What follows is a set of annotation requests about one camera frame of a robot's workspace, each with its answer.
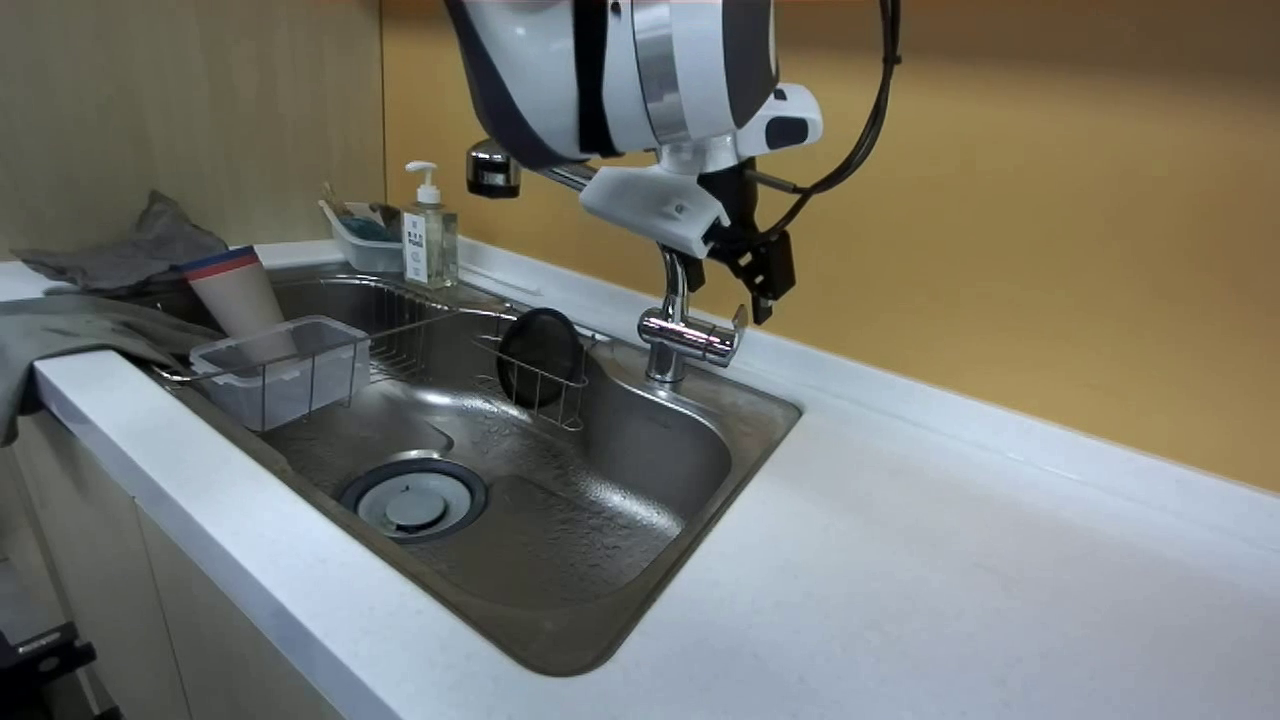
beige wall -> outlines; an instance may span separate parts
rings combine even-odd
[[[5,0],[0,255],[102,244],[176,195],[229,241],[380,195],[377,0]]]
[[[454,37],[438,3],[386,10],[392,195],[438,155],[470,232],[657,286],[653,246],[562,188],[460,191],[482,127]],[[818,177],[870,107],[874,0],[779,0],[779,22],[832,131],[769,168]],[[1274,0],[909,0],[884,146],[801,219],[771,332],[1280,489],[1276,29]]]

white countertop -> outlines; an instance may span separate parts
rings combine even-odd
[[[333,259],[327,244],[266,246]],[[627,334],[641,296],[471,280]],[[39,290],[0,264],[0,300]],[[755,332],[805,405],[625,648],[537,677],[111,351],[39,393],[349,715],[1280,715],[1280,498]]]

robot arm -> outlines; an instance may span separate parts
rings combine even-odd
[[[447,0],[447,17],[477,114],[525,168],[680,145],[731,164],[820,131],[810,92],[777,97],[771,0]]]
[[[823,131],[818,97],[779,82],[771,0],[446,3],[477,114],[516,164],[689,264],[723,259],[769,315],[793,255],[751,219],[751,160]],[[657,164],[592,168],[634,153]]]

sink drain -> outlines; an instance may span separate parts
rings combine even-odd
[[[349,508],[392,538],[427,538],[482,512],[482,478],[439,461],[392,461],[362,477]]]

black cable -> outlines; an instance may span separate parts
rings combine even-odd
[[[841,188],[877,153],[884,118],[888,118],[894,75],[905,63],[901,29],[905,29],[901,0],[880,0],[880,89],[877,89],[877,103],[874,103],[874,110],[864,118],[864,131],[858,135],[858,145],[848,146],[848,155],[832,170],[823,170],[820,179],[813,179],[805,188],[801,185],[786,185],[786,179],[760,179],[769,188],[779,188],[779,191],[795,195],[793,207],[765,235],[788,232],[793,219],[810,207],[813,195],[823,195],[823,191]]]

